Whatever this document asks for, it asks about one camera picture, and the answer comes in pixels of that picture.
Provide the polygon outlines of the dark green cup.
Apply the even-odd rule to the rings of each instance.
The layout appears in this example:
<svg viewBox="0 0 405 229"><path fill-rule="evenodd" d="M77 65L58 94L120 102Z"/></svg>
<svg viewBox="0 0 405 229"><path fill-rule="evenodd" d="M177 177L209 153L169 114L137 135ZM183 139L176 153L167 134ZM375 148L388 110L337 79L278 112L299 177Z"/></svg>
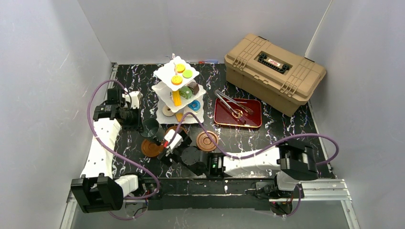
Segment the dark green cup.
<svg viewBox="0 0 405 229"><path fill-rule="evenodd" d="M143 138L158 146L161 145L165 136L163 127L153 118L145 119L142 122L142 130L139 133Z"/></svg>

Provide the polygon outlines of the brown round wooden lid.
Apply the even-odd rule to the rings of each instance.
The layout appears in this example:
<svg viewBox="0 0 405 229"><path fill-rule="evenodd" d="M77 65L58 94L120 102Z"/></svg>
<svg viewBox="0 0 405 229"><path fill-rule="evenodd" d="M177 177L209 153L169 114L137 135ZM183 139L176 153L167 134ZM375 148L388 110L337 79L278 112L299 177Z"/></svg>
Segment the brown round wooden lid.
<svg viewBox="0 0 405 229"><path fill-rule="evenodd" d="M144 139L141 144L141 151L147 157L157 157L164 149L163 142L160 145Z"/></svg>

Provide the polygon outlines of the chocolate sprinkled donut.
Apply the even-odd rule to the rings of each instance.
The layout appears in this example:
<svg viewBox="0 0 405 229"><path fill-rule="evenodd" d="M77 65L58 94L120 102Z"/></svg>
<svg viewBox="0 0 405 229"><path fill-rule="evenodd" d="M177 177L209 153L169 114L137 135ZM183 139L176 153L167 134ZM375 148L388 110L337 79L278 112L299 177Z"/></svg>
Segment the chocolate sprinkled donut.
<svg viewBox="0 0 405 229"><path fill-rule="evenodd" d="M167 105L163 106L162 113L166 117L171 117L175 115L175 113Z"/></svg>

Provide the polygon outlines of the white triangle cake slice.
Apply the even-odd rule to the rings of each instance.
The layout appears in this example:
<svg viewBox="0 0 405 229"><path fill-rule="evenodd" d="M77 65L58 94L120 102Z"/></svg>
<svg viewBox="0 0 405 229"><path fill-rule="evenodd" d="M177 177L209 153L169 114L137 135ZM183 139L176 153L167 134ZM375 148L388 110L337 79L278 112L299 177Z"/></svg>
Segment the white triangle cake slice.
<svg viewBox="0 0 405 229"><path fill-rule="evenodd" d="M198 113L197 113L196 111L192 110L192 109L189 108L189 107L185 107L185 108L184 108L183 114L184 114L186 117L192 117L193 115L198 115Z"/></svg>

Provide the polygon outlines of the yellow decorated cake slice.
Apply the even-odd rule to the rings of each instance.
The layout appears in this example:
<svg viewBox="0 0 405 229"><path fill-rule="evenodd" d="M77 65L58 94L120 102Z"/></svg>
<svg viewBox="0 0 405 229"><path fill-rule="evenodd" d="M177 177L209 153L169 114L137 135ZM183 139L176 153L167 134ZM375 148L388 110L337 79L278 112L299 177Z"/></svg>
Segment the yellow decorated cake slice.
<svg viewBox="0 0 405 229"><path fill-rule="evenodd" d="M181 105L181 96L180 96L179 90L172 91L172 98L173 98L173 103L175 106Z"/></svg>

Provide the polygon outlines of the white three-tier cake stand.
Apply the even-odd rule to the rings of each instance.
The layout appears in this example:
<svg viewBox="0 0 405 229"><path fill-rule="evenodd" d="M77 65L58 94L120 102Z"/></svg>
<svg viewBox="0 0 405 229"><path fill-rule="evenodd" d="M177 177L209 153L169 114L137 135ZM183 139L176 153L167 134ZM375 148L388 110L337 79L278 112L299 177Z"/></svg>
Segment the white three-tier cake stand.
<svg viewBox="0 0 405 229"><path fill-rule="evenodd" d="M160 124L178 124L183 116L183 124L204 122L206 90L195 80L199 75L199 71L175 54L154 71L153 76L159 82L151 88L158 97L156 116Z"/></svg>

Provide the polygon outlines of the blue sprinkled donut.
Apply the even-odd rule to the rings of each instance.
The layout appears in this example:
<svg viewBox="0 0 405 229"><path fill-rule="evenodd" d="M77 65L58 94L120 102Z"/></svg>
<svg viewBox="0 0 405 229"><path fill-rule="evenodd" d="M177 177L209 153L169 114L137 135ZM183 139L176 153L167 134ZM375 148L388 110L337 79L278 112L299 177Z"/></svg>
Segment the blue sprinkled donut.
<svg viewBox="0 0 405 229"><path fill-rule="evenodd" d="M194 100L188 104L188 107L194 112L198 112L201 108L201 103L198 100Z"/></svg>

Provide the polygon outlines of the green swirl roll cake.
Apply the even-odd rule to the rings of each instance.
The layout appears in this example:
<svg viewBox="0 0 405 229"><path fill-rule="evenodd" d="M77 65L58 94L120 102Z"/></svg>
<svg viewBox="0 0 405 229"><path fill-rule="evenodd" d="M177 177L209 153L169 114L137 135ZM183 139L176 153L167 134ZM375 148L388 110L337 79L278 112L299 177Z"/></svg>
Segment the green swirl roll cake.
<svg viewBox="0 0 405 229"><path fill-rule="evenodd" d="M180 96L184 99L190 99L193 96L192 91L187 86L183 86L182 88L180 88L179 92Z"/></svg>

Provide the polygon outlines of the chocolate swirl roll cake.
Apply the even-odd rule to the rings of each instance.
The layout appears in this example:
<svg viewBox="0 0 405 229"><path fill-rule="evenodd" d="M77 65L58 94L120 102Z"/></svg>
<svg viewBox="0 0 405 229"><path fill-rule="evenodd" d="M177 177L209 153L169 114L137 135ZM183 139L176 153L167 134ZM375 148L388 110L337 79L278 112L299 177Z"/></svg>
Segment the chocolate swirl roll cake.
<svg viewBox="0 0 405 229"><path fill-rule="evenodd" d="M186 85L191 91L193 95L196 95L199 92L199 85L196 82L190 82Z"/></svg>

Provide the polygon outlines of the green round macaron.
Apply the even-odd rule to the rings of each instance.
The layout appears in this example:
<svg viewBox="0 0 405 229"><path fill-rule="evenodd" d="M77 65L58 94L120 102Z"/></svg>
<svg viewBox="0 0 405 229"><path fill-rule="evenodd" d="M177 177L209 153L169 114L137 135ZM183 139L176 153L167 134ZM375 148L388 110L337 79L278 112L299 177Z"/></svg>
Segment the green round macaron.
<svg viewBox="0 0 405 229"><path fill-rule="evenodd" d="M184 78L186 78L186 79L192 78L192 76L193 76L193 71L192 71L192 70L189 70L189 69L184 70L184 71L182 72L182 76L183 76Z"/></svg>

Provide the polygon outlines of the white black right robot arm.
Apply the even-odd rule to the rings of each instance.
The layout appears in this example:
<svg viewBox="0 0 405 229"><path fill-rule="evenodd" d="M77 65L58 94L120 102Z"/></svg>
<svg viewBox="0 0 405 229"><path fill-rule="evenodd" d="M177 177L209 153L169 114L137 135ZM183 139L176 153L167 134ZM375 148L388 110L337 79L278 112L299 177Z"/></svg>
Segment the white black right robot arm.
<svg viewBox="0 0 405 229"><path fill-rule="evenodd" d="M208 153L195 146L164 148L158 159L167 166L180 163L197 176L207 178L239 177L265 170L275 171L275 189L292 191L300 181L318 178L317 165L311 145L291 139L262 153Z"/></svg>

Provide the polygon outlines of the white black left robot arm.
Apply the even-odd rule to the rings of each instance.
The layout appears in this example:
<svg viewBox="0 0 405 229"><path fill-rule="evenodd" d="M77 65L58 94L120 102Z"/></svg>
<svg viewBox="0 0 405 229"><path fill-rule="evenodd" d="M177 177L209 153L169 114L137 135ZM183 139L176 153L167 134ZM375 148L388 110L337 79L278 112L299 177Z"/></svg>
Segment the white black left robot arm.
<svg viewBox="0 0 405 229"><path fill-rule="evenodd" d="M137 175L113 179L110 150L120 130L138 130L139 91L125 94L120 88L108 89L107 99L95 107L91 126L96 131L85 167L71 182L71 191L84 213L120 210L123 200L139 189Z"/></svg>

